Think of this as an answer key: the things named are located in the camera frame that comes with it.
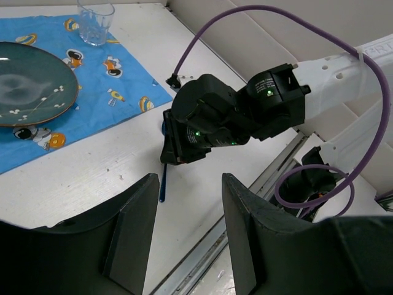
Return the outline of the clear plastic cup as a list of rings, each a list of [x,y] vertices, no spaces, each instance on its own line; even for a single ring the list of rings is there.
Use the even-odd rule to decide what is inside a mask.
[[[115,7],[109,1],[77,1],[79,36],[87,44],[106,43]]]

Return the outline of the blue cartoon print cloth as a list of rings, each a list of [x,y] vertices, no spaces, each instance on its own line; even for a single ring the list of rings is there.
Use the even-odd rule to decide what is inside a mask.
[[[3,18],[1,42],[37,47],[76,75],[79,94],[62,115],[41,124],[1,127],[1,171],[7,172],[171,100],[116,38],[93,47],[76,15]]]

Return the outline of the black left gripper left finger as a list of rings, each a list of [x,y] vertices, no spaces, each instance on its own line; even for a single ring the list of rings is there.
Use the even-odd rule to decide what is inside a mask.
[[[53,227],[1,223],[2,294],[142,294],[160,183],[127,190]]]

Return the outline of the blue metal spoon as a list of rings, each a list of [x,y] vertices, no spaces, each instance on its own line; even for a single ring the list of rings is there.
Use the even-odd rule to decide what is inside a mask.
[[[165,137],[166,135],[166,127],[165,127],[165,122],[163,121],[161,125],[161,132],[163,136]],[[159,194],[159,202],[163,203],[166,198],[166,176],[167,176],[167,164],[163,164],[163,174],[161,177],[161,183],[160,183],[160,194]]]

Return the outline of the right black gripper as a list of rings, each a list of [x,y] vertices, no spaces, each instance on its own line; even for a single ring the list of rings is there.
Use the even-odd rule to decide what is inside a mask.
[[[184,84],[163,112],[165,138],[160,162],[192,163],[212,148],[242,146],[251,132],[234,89],[212,74]]]

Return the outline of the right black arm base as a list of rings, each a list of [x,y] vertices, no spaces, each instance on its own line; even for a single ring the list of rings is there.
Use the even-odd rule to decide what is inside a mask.
[[[329,165],[324,163],[320,151],[320,147],[313,147],[302,157],[302,165],[296,164],[295,168],[306,165]],[[336,188],[338,182],[342,179],[344,179],[344,176],[339,174],[339,172],[322,168],[296,171],[282,182],[278,192],[280,198],[287,203],[304,203],[320,200],[321,197]],[[309,208],[291,208],[284,206],[276,196],[275,198],[277,205],[282,206],[284,211],[306,221],[312,221],[318,209],[325,204],[325,202],[322,202]]]

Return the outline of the teal ceramic plate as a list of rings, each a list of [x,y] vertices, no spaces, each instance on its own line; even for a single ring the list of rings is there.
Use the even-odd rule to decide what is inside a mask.
[[[60,58],[1,42],[1,127],[48,122],[73,106],[78,94],[76,75]]]

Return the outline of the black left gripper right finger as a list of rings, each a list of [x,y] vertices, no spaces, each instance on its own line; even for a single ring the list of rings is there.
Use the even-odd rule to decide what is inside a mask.
[[[222,175],[237,294],[391,294],[392,218],[298,219]]]

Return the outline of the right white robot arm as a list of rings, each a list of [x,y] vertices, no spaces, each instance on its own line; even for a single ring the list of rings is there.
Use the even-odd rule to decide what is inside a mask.
[[[203,74],[186,82],[163,113],[160,160],[192,163],[212,148],[272,138],[379,88],[365,61],[348,53],[271,68],[239,90]]]

